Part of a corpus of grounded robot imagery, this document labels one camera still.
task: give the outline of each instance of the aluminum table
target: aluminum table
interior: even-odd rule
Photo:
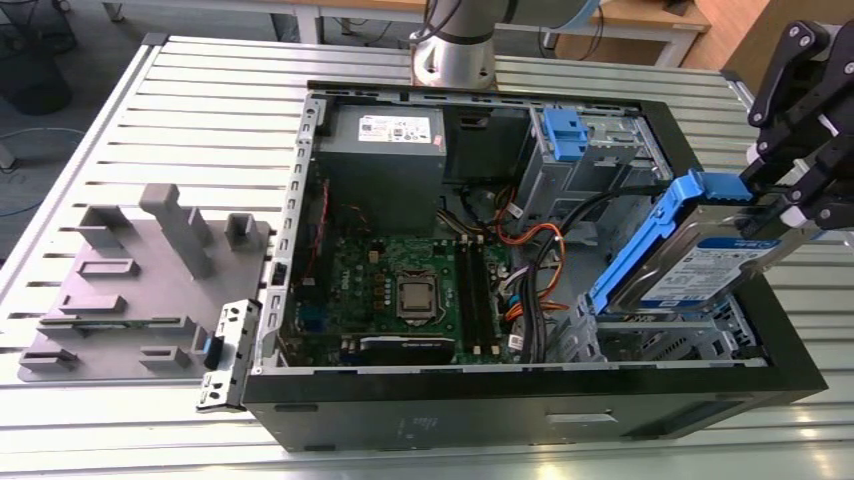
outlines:
[[[854,255],[842,234],[767,274],[830,390],[674,441],[288,454],[248,414],[195,413],[195,382],[17,380],[20,349],[81,245],[68,227],[85,206],[129,207],[142,184],[172,182],[204,218],[245,211],[273,223],[305,81],[405,84],[408,61],[395,50],[187,37],[140,48],[0,271],[0,476],[854,477]],[[507,57],[496,70],[504,91],[666,101],[706,168],[743,168],[756,134],[744,123],[750,97],[718,74]]]

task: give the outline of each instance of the desk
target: desk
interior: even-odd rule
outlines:
[[[830,390],[674,441],[291,455],[251,415],[195,413],[197,382],[20,383],[18,351],[81,245],[66,228],[85,206],[133,205],[145,182],[173,182],[204,218],[244,211],[275,223],[305,81],[407,84],[408,62],[397,50],[187,37],[140,48],[0,270],[0,476],[854,477],[854,255],[835,235],[767,274]],[[497,58],[496,71],[503,91],[667,102],[706,168],[743,168],[755,131],[715,73],[511,57]]]
[[[323,17],[359,18],[395,22],[421,22],[424,0],[125,0],[128,4],[148,4],[185,8],[205,8],[289,14],[296,17],[303,43],[320,43]],[[104,3],[110,18],[121,18],[117,3]],[[660,9],[656,0],[614,0],[603,6],[604,36],[635,40],[654,40],[667,45],[655,63],[658,67],[678,67],[696,35],[708,29],[708,22],[691,5],[684,17]],[[556,34],[592,36],[596,19],[573,29],[543,30],[545,45],[553,47]],[[499,28],[536,32],[536,27],[499,24]]]

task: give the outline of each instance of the blue plastic clip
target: blue plastic clip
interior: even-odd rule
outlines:
[[[555,160],[576,162],[587,150],[587,127],[572,109],[543,109],[543,128],[555,147]]]

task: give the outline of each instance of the power supply label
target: power supply label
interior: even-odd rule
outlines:
[[[365,115],[359,119],[359,141],[431,143],[429,118]]]
[[[640,306],[688,307],[708,300],[742,272],[742,265],[767,255],[779,240],[703,239],[640,298]]]

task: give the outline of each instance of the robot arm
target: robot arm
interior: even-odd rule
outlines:
[[[495,81],[496,23],[545,28],[583,23],[599,0],[431,0],[424,27],[412,34],[412,69],[433,87],[484,89]]]
[[[595,313],[714,308],[822,230],[854,226],[854,21],[788,25],[740,175],[676,179],[590,290]],[[792,186],[776,182],[803,159]]]
[[[854,226],[854,21],[788,25],[748,115],[760,129],[740,175],[754,191],[770,188],[796,159],[810,168],[763,215],[744,226],[771,238],[812,222],[822,230]]]

